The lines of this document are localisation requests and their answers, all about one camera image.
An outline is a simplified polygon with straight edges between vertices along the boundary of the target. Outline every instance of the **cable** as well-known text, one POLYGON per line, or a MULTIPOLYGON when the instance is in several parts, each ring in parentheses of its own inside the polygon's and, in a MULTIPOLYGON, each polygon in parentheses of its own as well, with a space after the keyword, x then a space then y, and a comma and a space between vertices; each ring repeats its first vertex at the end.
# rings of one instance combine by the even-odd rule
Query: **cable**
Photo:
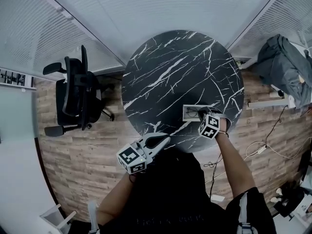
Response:
MULTIPOLYGON (((262 143, 262 144, 264 144, 266 148, 269 147, 273 152, 275 152, 275 153, 276 153, 277 155, 279 155, 279 156, 282 156, 282 157, 287 158, 287 159, 292 159, 292 158, 295 158, 295 157, 298 155, 298 153, 301 151, 301 149, 303 148, 303 146, 304 146, 304 144, 307 142, 307 140, 312 138, 312 137, 308 137, 308 138, 303 142, 303 144, 302 144, 302 146, 299 148, 298 152, 297 152, 294 156, 292 156, 292 157, 287 157, 287 156, 284 156, 284 155, 278 153, 278 152, 275 151, 270 145, 267 144, 268 137, 269 137, 270 134, 273 132, 275 126, 276 126, 278 123, 281 123, 281 122, 282 122, 281 116, 283 115, 284 110, 285 110, 286 107, 288 107, 288 105, 286 105, 286 106, 283 108, 281 114, 280 114, 279 117, 278 117, 278 120, 276 121, 276 123, 275 123, 274 126, 272 127, 272 129, 271 129, 271 131, 269 132, 269 134, 266 136, 265 142, 262 142, 262 141, 255 141, 255 142, 251 143, 251 144, 246 148, 246 150, 245 150, 245 155, 246 155, 246 157, 244 158, 244 160, 247 159, 247 158, 249 158, 249 157, 253 157, 253 156, 255 156, 255 155, 258 154, 259 149, 256 150, 256 151, 254 151, 254 152, 251 153, 251 154, 247 154, 248 149, 249 149, 252 145, 254 145, 254 144, 256 144, 256 143, 262 143)), ((223 173, 221 173, 221 174, 219 174, 218 176, 215 177, 216 165, 217 165, 220 161, 218 161, 218 162, 216 162, 216 163, 211 163, 211 162, 209 162, 208 164, 205 164, 205 165, 204 165, 204 167, 209 166, 209 167, 211 167, 211 168, 215 166, 215 167, 214 167, 213 178, 212 178, 211 180, 206 181, 205 184, 212 181, 212 182, 213 182, 213 183, 212 183, 212 187, 213 187, 214 182, 215 182, 215 179, 216 179, 217 177, 220 177, 221 175, 223 175, 223 174, 226 173, 226 172, 223 172, 223 173)))
POLYGON ((221 160, 219 160, 220 157, 221 157, 221 153, 220 153, 220 155, 219 155, 219 157, 218 157, 218 159, 216 160, 215 163, 209 162, 208 164, 205 164, 205 165, 204 165, 204 167, 206 167, 206 166, 209 166, 210 168, 214 167, 213 178, 212 178, 212 185, 211 185, 211 187, 210 187, 209 199, 211 199, 211 193, 212 193, 212 191, 213 191, 213 186, 214 186, 214 183, 215 183, 215 171, 216 171, 216 166, 217 166, 217 164, 223 159, 223 158, 222 158, 221 160))
POLYGON ((277 120, 276 123, 274 124, 274 126, 273 126, 272 130, 270 131, 270 133, 269 133, 269 134, 267 135, 267 137, 265 138, 265 147, 267 147, 267 140, 268 140, 268 137, 269 137, 270 134, 273 132, 273 130, 274 130, 275 126, 277 125, 277 123, 281 123, 281 122, 282 122, 281 116, 282 116, 282 114, 283 114, 283 112, 284 112, 284 110, 285 110, 286 107, 288 107, 288 105, 286 105, 286 106, 283 108, 281 114, 280 114, 279 117, 278 117, 278 120, 277 120))

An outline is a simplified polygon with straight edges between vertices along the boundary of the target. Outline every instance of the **round table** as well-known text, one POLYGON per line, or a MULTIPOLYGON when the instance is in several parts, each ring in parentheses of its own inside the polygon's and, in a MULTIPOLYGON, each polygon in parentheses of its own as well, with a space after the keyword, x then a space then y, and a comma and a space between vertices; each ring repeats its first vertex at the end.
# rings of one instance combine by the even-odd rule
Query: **round table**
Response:
POLYGON ((199 137, 200 122, 182 121, 184 104, 209 105, 225 113, 233 128, 242 111, 244 86, 231 54, 198 32, 174 30, 142 44, 122 79, 122 102, 134 128, 164 132, 170 147, 192 153, 215 144, 199 137))

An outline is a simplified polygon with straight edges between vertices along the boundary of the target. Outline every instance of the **person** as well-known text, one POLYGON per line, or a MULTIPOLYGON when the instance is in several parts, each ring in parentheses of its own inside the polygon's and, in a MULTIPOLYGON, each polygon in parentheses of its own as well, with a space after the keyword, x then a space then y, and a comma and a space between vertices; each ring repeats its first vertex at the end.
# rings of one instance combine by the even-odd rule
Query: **person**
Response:
MULTIPOLYGON (((220 120, 226 131, 226 120, 220 120)), ((193 154, 161 151, 145 173, 125 174, 97 210, 100 233, 202 231, 275 234, 275 225, 251 171, 227 134, 216 141, 233 200, 226 209, 210 201, 204 173, 193 154)))

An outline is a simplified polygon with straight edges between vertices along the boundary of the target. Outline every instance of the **bracelet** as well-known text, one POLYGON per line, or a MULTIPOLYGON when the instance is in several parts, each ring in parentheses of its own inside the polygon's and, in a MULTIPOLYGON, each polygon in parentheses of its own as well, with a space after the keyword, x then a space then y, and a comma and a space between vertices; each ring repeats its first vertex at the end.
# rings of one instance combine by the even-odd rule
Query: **bracelet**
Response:
POLYGON ((226 133, 226 132, 219 131, 219 133, 225 134, 229 137, 228 133, 226 133))

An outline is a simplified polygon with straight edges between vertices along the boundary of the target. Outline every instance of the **black office chair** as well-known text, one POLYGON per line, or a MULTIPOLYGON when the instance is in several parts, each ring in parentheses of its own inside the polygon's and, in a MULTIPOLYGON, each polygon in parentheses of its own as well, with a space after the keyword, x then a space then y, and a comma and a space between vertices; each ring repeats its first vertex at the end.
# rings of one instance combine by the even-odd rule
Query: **black office chair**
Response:
POLYGON ((66 70, 62 69, 60 62, 52 63, 43 69, 44 75, 54 72, 67 74, 67 81, 62 79, 56 82, 59 126, 44 128, 47 136, 57 137, 79 128, 90 129, 91 123, 97 122, 101 114, 107 115, 111 121, 114 120, 114 114, 104 111, 105 100, 101 97, 102 92, 108 88, 113 90, 114 85, 100 85, 97 77, 88 71, 87 52, 83 45, 81 56, 81 61, 65 57, 66 70))

